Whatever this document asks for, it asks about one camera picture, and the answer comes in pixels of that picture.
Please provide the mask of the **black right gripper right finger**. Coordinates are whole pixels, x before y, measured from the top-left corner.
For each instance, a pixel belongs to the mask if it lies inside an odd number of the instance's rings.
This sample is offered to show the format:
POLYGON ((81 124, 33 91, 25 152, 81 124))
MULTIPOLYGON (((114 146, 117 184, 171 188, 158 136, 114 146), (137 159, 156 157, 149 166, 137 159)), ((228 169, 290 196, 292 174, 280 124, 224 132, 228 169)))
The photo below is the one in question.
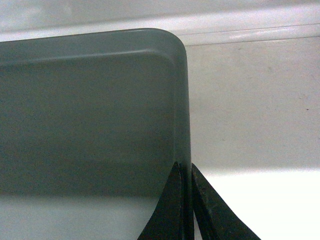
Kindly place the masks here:
POLYGON ((192 204, 203 240, 258 240, 231 210, 195 164, 192 164, 192 204))

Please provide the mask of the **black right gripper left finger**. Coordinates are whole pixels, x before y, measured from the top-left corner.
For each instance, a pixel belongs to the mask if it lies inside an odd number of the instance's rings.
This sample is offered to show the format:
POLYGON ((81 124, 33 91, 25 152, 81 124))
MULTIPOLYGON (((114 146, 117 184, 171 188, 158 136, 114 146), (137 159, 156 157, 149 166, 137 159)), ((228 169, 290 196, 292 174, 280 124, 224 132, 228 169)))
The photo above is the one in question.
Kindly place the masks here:
POLYGON ((171 168, 155 210, 139 240, 182 240, 184 238, 184 184, 180 165, 171 168))

